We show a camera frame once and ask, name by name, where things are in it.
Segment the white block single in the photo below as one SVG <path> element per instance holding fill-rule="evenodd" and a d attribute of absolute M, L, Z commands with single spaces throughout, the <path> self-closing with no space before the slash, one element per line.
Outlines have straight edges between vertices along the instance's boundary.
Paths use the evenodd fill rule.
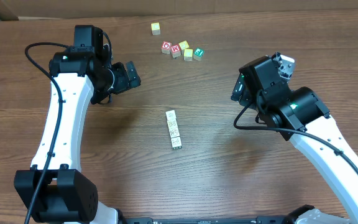
<path fill-rule="evenodd" d="M 166 111 L 165 114 L 166 114 L 166 118 L 168 121 L 174 120 L 177 118 L 174 110 Z"/>

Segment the white block row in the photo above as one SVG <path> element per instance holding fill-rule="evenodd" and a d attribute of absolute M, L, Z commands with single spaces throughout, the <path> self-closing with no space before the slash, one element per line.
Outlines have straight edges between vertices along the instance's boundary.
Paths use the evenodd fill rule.
<path fill-rule="evenodd" d="M 172 143 L 173 149 L 181 149 L 182 148 L 181 138 L 179 136 L 175 137 L 175 138 L 171 138 L 171 143 Z"/>
<path fill-rule="evenodd" d="M 170 120 L 168 120 L 168 121 L 167 121 L 167 125 L 168 125 L 168 128 L 169 128 L 169 129 L 173 129 L 173 128 L 177 128 L 177 127 L 178 127 L 176 119 L 170 119 Z"/>
<path fill-rule="evenodd" d="M 177 127 L 175 127 L 175 128 L 170 128 L 170 129 L 169 129 L 169 133 L 170 133 L 170 137 L 171 137 L 171 138 L 176 138 L 176 137 L 179 137 L 179 136 L 180 136 L 180 132 L 179 132 L 179 130 L 178 130 Z"/>

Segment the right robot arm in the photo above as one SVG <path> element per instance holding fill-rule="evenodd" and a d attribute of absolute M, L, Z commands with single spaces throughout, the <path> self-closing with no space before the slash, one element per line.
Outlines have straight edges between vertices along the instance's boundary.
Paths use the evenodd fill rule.
<path fill-rule="evenodd" d="M 304 205 L 280 223 L 358 223 L 358 156 L 313 90 L 290 89 L 294 69 L 295 60 L 278 52 L 241 67 L 231 100 L 256 110 L 257 125 L 234 127 L 280 133 L 314 165 L 348 214 L 337 217 Z"/>

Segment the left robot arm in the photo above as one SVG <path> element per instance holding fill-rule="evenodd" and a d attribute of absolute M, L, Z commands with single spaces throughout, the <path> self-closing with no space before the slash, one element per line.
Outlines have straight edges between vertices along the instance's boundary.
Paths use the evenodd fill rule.
<path fill-rule="evenodd" d="M 51 97 L 44 133 L 30 168 L 15 174 L 14 188 L 38 223 L 124 223 L 123 214 L 99 201 L 81 172 L 80 148 L 89 105 L 107 104 L 140 85 L 132 62 L 113 62 L 107 33 L 77 25 L 73 45 L 53 56 L 44 71 Z"/>

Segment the red O wooden block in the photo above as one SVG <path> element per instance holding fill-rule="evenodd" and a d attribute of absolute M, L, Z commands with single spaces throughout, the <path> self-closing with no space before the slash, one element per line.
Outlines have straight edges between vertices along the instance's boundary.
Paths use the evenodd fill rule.
<path fill-rule="evenodd" d="M 163 41 L 162 46 L 161 46 L 162 53 L 170 54 L 171 46 L 172 46 L 171 42 Z"/>

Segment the far yellow wooden block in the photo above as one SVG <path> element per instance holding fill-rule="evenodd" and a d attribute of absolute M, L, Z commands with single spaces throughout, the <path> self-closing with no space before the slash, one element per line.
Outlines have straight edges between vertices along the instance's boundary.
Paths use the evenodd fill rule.
<path fill-rule="evenodd" d="M 151 26 L 152 35 L 160 35 L 161 34 L 159 22 L 151 23 L 150 26 Z"/>

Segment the red M wooden block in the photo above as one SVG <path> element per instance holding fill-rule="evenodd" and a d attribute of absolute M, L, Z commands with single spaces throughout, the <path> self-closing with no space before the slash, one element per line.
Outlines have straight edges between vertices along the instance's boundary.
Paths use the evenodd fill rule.
<path fill-rule="evenodd" d="M 172 45 L 170 47 L 170 53 L 172 55 L 173 58 L 177 58 L 181 55 L 181 48 L 178 44 L 176 45 Z"/>

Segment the green wooden block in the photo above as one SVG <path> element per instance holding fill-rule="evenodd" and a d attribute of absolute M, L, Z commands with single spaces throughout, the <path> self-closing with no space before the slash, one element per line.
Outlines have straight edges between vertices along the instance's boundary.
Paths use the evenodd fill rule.
<path fill-rule="evenodd" d="M 193 51 L 193 58 L 197 61 L 201 61 L 204 55 L 204 50 L 201 48 L 196 48 Z"/>

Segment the yellow block lower cluster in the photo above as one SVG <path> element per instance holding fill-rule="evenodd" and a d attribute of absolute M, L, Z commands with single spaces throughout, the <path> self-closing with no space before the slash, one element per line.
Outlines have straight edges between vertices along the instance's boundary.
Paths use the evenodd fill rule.
<path fill-rule="evenodd" d="M 192 61 L 193 60 L 193 50 L 185 49 L 183 51 L 183 59 L 184 59 L 184 61 Z"/>

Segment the yellow block cluster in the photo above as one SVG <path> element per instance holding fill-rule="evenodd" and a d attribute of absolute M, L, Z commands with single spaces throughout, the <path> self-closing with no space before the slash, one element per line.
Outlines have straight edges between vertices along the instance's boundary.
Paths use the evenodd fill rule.
<path fill-rule="evenodd" d="M 183 51 L 183 59 L 184 59 L 184 61 L 192 61 L 193 60 L 193 50 L 185 49 Z"/>
<path fill-rule="evenodd" d="M 180 49 L 184 52 L 185 49 L 188 49 L 190 46 L 186 40 L 179 43 Z"/>

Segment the yellow block upper cluster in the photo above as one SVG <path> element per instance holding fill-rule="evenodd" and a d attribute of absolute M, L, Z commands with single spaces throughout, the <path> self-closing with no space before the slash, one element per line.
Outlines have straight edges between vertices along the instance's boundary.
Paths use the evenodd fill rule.
<path fill-rule="evenodd" d="M 180 49 L 184 52 L 185 49 L 188 49 L 190 46 L 186 40 L 179 43 Z"/>

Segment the cardboard box back edge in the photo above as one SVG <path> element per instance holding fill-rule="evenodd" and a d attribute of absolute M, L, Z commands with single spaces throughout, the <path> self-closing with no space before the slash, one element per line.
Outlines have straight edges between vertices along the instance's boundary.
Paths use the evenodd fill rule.
<path fill-rule="evenodd" d="M 0 19 L 358 9 L 358 0 L 0 0 Z"/>

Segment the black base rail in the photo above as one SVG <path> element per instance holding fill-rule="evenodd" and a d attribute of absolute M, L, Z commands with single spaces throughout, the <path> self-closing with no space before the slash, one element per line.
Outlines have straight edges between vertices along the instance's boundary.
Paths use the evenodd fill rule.
<path fill-rule="evenodd" d="M 293 218 L 283 215 L 258 216 L 254 218 L 192 218 L 192 219 L 153 219 L 150 217 L 124 218 L 118 224 L 294 224 Z"/>

